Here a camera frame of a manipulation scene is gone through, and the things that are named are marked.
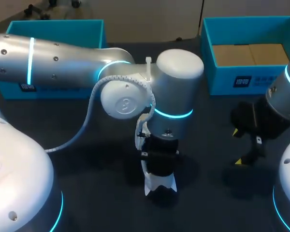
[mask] white robotic arm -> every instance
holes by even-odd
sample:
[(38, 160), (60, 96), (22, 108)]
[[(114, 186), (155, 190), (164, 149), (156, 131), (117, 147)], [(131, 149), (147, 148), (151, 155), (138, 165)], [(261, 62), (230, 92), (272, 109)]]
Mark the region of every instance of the white robotic arm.
[(0, 34), (0, 81), (92, 88), (79, 132), (47, 153), (66, 148), (79, 138), (100, 87), (102, 106), (111, 117), (128, 119), (151, 107), (148, 114), (140, 116), (135, 131), (146, 195), (160, 185), (176, 190), (173, 170), (178, 140), (185, 135), (202, 73), (201, 59), (180, 49), (162, 52), (156, 63), (146, 58), (146, 64), (135, 64), (120, 48), (87, 49)]

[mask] wall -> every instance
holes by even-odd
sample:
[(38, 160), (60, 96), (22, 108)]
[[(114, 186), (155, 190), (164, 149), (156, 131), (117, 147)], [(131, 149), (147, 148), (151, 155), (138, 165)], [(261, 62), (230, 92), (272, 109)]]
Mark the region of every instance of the wall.
[(290, 0), (205, 0), (203, 17), (290, 15)]
[(0, 22), (42, 0), (0, 0)]
[[(22, 12), (29, 4), (48, 0), (0, 0), (0, 21)], [(202, 0), (82, 0), (75, 15), (104, 19), (109, 42), (163, 42), (196, 36)], [(61, 19), (71, 0), (58, 0), (51, 12)], [(290, 0), (205, 0), (203, 17), (290, 15)]]
[(202, 0), (92, 0), (110, 42), (163, 42), (196, 36)]

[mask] screw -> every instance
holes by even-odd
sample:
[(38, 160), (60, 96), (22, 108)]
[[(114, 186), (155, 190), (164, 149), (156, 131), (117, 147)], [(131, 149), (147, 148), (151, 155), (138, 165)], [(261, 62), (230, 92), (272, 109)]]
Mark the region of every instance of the screw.
[(166, 134), (172, 134), (172, 131), (170, 131), (169, 129), (167, 129), (167, 130), (165, 131), (165, 133), (166, 133)]
[(276, 92), (276, 87), (274, 86), (274, 87), (270, 88), (270, 91), (271, 91), (272, 93)]

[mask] label on box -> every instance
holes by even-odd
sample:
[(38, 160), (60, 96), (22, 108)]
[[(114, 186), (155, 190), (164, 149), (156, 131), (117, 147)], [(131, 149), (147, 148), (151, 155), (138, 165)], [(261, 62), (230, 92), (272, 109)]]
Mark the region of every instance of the label on box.
[(233, 87), (238, 88), (238, 87), (248, 87), (251, 81), (251, 76), (237, 76)]
[(37, 89), (33, 85), (27, 85), (27, 84), (19, 84), (20, 90), (22, 92), (36, 92)]
[(275, 80), (277, 76), (255, 76), (253, 78), (253, 86), (270, 86)]
[(20, 90), (22, 92), (37, 92), (37, 91), (41, 91), (41, 92), (47, 92), (47, 91), (73, 91), (73, 92), (79, 92), (80, 88), (37, 88), (34, 85), (27, 85), (27, 84), (19, 84)]

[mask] robotic arm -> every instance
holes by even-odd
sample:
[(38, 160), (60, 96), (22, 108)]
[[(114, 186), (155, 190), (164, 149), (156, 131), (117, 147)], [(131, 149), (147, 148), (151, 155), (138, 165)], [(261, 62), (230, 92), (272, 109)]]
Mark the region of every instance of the robotic arm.
[(265, 156), (264, 142), (290, 127), (290, 63), (256, 103), (240, 102), (231, 112), (231, 122), (235, 137), (248, 133), (252, 140), (251, 151), (235, 164), (253, 165)]
[(139, 115), (135, 145), (145, 174), (145, 194), (163, 185), (176, 191), (173, 171), (193, 112), (194, 93), (203, 73), (201, 59), (188, 51), (162, 52), (157, 63), (135, 64), (120, 48), (87, 49), (35, 38), (0, 34), (0, 81), (60, 87), (93, 88), (86, 119), (67, 143), (73, 143), (90, 119), (99, 87), (106, 113), (117, 119)]

